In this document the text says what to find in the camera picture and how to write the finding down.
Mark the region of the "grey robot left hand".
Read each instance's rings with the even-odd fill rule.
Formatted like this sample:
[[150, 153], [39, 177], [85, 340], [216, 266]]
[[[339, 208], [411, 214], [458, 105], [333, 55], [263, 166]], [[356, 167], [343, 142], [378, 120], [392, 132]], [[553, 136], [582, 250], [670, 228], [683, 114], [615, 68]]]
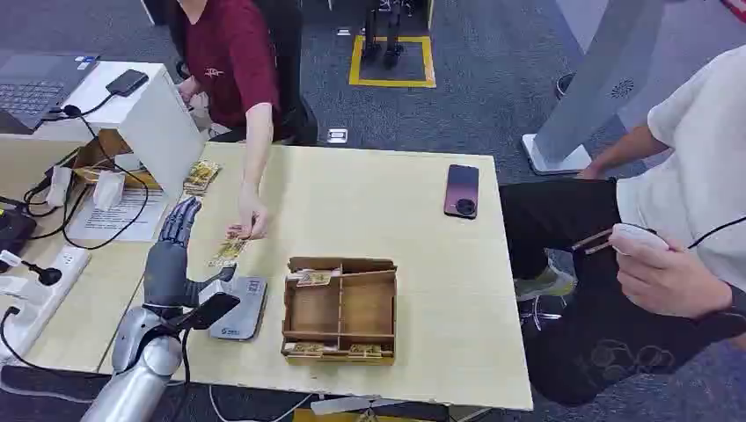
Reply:
[[211, 278], [196, 282], [187, 278], [187, 248], [201, 202], [189, 197], [165, 218], [158, 239], [150, 248], [143, 274], [143, 307], [163, 318], [179, 315], [184, 308], [200, 306], [200, 298], [215, 292], [218, 281], [230, 281], [236, 265], [224, 266]]

